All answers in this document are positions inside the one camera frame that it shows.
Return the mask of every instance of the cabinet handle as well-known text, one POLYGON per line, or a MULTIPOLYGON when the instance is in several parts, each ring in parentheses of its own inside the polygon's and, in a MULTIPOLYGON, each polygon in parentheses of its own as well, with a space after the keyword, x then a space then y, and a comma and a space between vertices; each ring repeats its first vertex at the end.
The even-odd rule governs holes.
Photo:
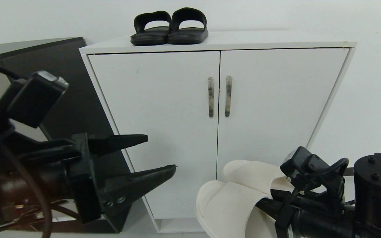
POLYGON ((208 78, 208 116, 214 116, 214 80, 213 77, 208 78))
POLYGON ((224 116, 230 116, 230 104, 232 103, 232 77, 226 77, 226 110, 224 116))

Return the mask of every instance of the screw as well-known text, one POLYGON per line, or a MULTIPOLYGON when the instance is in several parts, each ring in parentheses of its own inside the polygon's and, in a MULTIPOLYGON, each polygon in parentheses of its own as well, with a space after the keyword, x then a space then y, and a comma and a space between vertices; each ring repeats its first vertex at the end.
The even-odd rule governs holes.
POLYGON ((377 173, 373 173, 371 175, 371 178, 374 179, 374 180, 378 180, 378 174, 377 173))
POLYGON ((112 202, 110 202, 110 201, 104 201, 103 204, 106 207, 111 207, 112 206, 112 202))
POLYGON ((122 203, 126 200, 126 197, 125 196, 122 196, 122 197, 119 197, 115 202, 117 203, 122 203))

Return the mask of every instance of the slipper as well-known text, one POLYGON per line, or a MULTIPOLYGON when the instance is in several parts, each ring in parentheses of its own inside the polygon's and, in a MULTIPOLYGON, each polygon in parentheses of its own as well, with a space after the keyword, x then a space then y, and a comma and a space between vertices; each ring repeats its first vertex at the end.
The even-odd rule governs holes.
POLYGON ((275 220, 255 207, 267 197, 234 182, 210 181, 196 197, 196 217, 211 238, 277 238, 275 220))
POLYGON ((145 26, 152 21, 167 21, 171 24, 171 17, 165 11, 144 13, 136 16, 133 23, 136 34, 130 36, 130 42, 133 45, 163 45, 167 43, 167 35, 171 32, 170 26, 152 27, 145 30, 145 26))
POLYGON ((271 189, 290 192, 294 189, 280 167, 260 161, 231 161, 223 168, 223 178, 227 182, 234 182, 266 193, 270 199, 272 199, 271 189))
POLYGON ((197 9, 182 8, 173 13, 171 17, 171 30, 168 35, 168 43, 174 45, 192 45, 203 42, 208 36, 207 18, 197 9), (187 27, 179 29, 180 23, 195 20, 204 24, 204 28, 187 27))

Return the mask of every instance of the black slide sandal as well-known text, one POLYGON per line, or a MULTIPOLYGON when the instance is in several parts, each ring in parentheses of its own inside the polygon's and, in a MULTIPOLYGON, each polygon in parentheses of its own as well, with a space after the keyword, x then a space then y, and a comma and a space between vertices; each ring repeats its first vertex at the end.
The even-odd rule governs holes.
POLYGON ((171 17, 165 11, 144 13, 135 17, 133 25, 136 34, 130 36, 130 42, 133 45, 163 45, 167 43, 167 35, 171 32, 170 26, 152 27, 145 30, 145 26, 152 21, 167 21, 171 24, 171 17))
POLYGON ((171 18, 171 30, 168 43, 174 45, 192 45, 203 42, 208 36, 207 18, 198 9, 182 8, 174 12, 171 18), (204 24, 204 28, 187 27, 179 29, 180 23, 195 20, 204 24))

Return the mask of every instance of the white terry slipper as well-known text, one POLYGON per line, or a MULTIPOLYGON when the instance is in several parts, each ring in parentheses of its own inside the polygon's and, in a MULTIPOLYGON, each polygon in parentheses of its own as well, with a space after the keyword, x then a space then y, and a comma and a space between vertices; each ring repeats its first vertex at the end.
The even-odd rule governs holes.
POLYGON ((271 189, 292 192, 294 188, 280 167, 260 161, 231 161, 223 168, 223 178, 266 193, 268 198, 271 198, 271 189))
POLYGON ((255 207, 267 196, 234 182, 210 181, 198 191, 196 217, 211 238, 277 238, 275 220, 255 207))

